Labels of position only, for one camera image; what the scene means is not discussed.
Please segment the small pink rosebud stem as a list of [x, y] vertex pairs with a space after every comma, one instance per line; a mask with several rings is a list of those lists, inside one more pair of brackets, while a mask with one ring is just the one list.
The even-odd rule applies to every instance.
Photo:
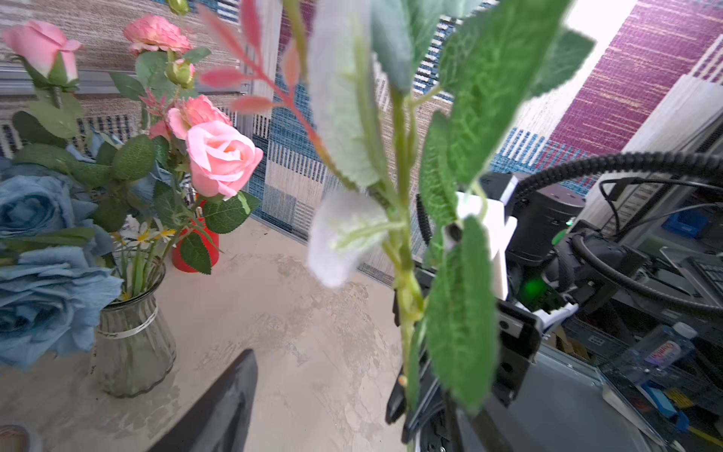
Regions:
[[[101, 133], [79, 125], [85, 114], [76, 98], [79, 41], [67, 37], [59, 27], [37, 20], [5, 29], [2, 39], [12, 59], [26, 70], [36, 94], [36, 100], [12, 119], [23, 147], [28, 143], [73, 145], [88, 153], [92, 136]], [[245, 79], [246, 75], [233, 67], [202, 74], [196, 71], [196, 82], [213, 87], [224, 82], [236, 85]], [[257, 200], [244, 188], [261, 163], [263, 151], [207, 96], [197, 92], [179, 99], [167, 105], [160, 117], [141, 113], [139, 133], [133, 137], [137, 136], [167, 144], [160, 162], [172, 181], [154, 190], [154, 216], [176, 233], [188, 207], [199, 198], [204, 201], [207, 228], [214, 235], [235, 231], [256, 207]]]

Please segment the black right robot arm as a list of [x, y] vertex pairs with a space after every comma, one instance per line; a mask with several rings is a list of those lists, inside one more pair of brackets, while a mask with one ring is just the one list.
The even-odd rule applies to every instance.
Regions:
[[487, 173], [499, 365], [467, 414], [418, 325], [412, 397], [385, 419], [415, 451], [653, 451], [687, 440], [613, 372], [640, 337], [685, 323], [695, 350], [648, 376], [684, 411], [722, 412], [722, 263], [694, 216], [722, 211], [722, 160], [651, 152], [578, 158], [540, 173]]

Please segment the pink carnation stem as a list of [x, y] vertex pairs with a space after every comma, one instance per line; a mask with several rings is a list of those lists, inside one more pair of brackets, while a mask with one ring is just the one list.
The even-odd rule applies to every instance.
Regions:
[[111, 73], [119, 94], [140, 103], [146, 116], [162, 116], [167, 105], [195, 95], [196, 64], [211, 54], [192, 46], [182, 26], [146, 14], [124, 28], [135, 73]]

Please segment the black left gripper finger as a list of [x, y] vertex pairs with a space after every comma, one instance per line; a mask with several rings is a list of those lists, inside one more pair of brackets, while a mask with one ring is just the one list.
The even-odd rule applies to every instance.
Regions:
[[258, 382], [253, 350], [244, 350], [152, 451], [242, 451]]

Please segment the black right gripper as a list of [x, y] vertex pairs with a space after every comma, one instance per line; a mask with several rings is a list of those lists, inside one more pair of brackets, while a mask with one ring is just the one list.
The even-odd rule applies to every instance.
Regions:
[[540, 348], [540, 320], [492, 295], [474, 307], [467, 272], [446, 274], [451, 282], [436, 287], [432, 271], [415, 270], [433, 303], [410, 330], [386, 422], [402, 423], [410, 451], [542, 450], [509, 410]]

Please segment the large peach pink rose stem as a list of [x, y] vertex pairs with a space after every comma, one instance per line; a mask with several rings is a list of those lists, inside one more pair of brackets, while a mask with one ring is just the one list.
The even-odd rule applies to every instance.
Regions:
[[415, 270], [467, 272], [474, 307], [493, 294], [491, 203], [480, 183], [522, 105], [567, 82], [591, 40], [565, 26], [568, 1], [319, 1], [292, 28], [278, 106], [299, 122], [341, 187], [308, 233], [308, 267], [328, 288], [382, 250], [394, 268], [402, 367], [427, 317]]

